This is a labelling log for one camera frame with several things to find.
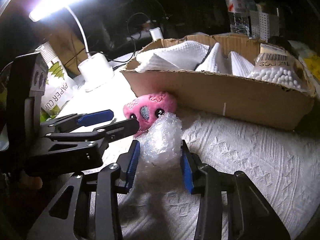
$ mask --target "desk lamp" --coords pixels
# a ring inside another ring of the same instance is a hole
[[[42,18],[49,16],[53,12],[60,10],[61,8],[66,8],[70,12],[79,26],[84,40],[85,50],[88,55],[88,59],[81,62],[78,68],[85,80],[84,89],[85,91],[89,92],[105,84],[113,77],[114,73],[103,54],[97,53],[93,56],[90,55],[83,28],[78,18],[69,7],[70,4],[76,1],[79,0],[41,0],[34,10],[29,14],[29,18],[32,21],[37,22]]]

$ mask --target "white paper towel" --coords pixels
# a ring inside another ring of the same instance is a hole
[[[231,71],[229,71],[225,65],[225,58],[222,54],[220,43],[216,43],[213,46],[209,55],[206,57],[204,62],[197,67],[196,71],[231,74]]]
[[[204,112],[183,110],[177,116],[182,138],[202,162],[221,172],[244,171],[291,239],[305,228],[320,203],[319,141]],[[118,201],[124,239],[194,239],[200,198],[184,189],[179,167],[156,181],[137,176],[131,192],[118,195]],[[222,228],[226,240],[226,212]]]
[[[168,69],[172,69],[174,65],[177,69],[194,70],[197,64],[202,62],[208,50],[209,46],[196,41],[185,41],[169,48],[147,50],[136,56],[141,65],[135,70],[140,73],[151,69],[163,70],[166,65],[169,65]]]
[[[232,74],[234,76],[247,77],[254,68],[254,65],[252,65],[251,62],[234,51],[229,53],[228,60],[231,64]]]

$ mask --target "water bottle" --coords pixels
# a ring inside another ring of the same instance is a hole
[[[245,0],[226,0],[232,33],[242,33],[247,36],[249,32],[248,11]]]

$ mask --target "barcode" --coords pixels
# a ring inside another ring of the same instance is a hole
[[[264,60],[287,61],[288,60],[288,56],[279,55],[279,54],[265,53],[264,54]]]

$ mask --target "white charger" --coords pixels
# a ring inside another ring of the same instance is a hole
[[[150,34],[151,34],[153,41],[156,41],[157,39],[163,39],[162,32],[159,27],[156,27],[154,29],[150,29],[149,31],[150,31]]]
[[[114,76],[112,67],[109,65],[106,57],[101,53],[97,53],[81,62],[78,68],[84,77],[84,90],[86,92],[100,87]]]

